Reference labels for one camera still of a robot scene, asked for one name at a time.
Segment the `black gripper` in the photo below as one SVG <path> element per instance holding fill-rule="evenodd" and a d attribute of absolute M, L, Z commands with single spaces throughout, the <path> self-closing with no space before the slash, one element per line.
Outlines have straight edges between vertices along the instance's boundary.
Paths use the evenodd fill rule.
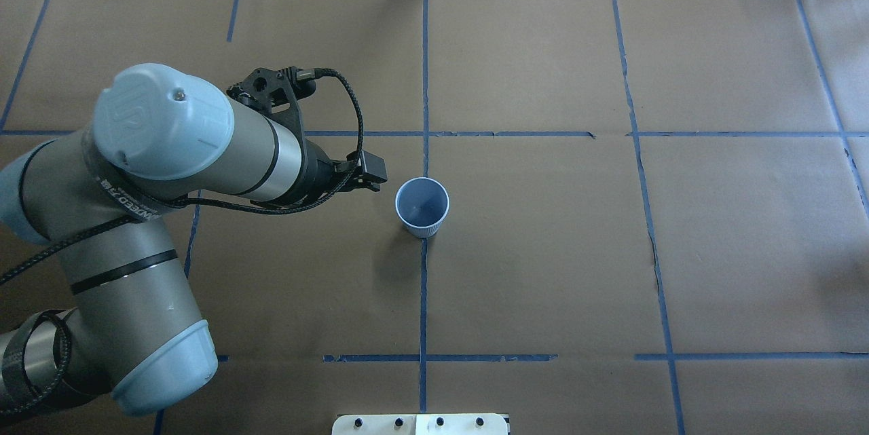
<path fill-rule="evenodd" d="M 305 140 L 306 167 L 302 178 L 299 203 L 312 205 L 323 195 L 334 191 L 346 177 L 348 180 L 338 188 L 338 193 L 367 189 L 379 193 L 388 181 L 387 165 L 382 157 L 373 153 L 351 151 L 344 160 L 330 159 L 326 151 L 310 139 Z"/>

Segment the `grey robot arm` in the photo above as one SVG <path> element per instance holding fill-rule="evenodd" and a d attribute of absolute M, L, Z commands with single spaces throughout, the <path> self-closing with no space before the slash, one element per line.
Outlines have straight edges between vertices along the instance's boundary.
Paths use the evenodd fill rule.
<path fill-rule="evenodd" d="M 230 88 L 164 64 L 118 73 L 89 125 L 2 171 L 2 222 L 57 255 L 74 306 L 2 335 L 2 426 L 109 394 L 127 416 L 189 397 L 218 368 L 164 218 L 188 206 L 264 215 L 379 191 L 381 157 L 331 68 L 255 68 Z"/>

